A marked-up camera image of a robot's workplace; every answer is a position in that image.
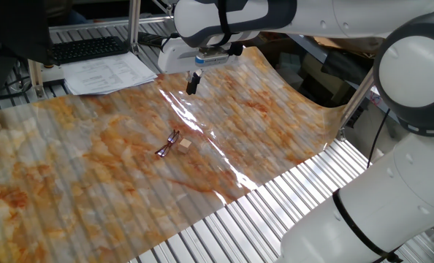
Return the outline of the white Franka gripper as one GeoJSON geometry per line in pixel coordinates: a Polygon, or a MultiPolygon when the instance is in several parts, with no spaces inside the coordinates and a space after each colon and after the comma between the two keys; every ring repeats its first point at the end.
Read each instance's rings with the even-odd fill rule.
{"type": "Polygon", "coordinates": [[[194,72],[189,74],[186,93],[196,93],[202,70],[226,66],[237,61],[243,53],[239,42],[218,47],[189,47],[181,38],[166,39],[159,54],[158,65],[163,73],[194,72]]]}

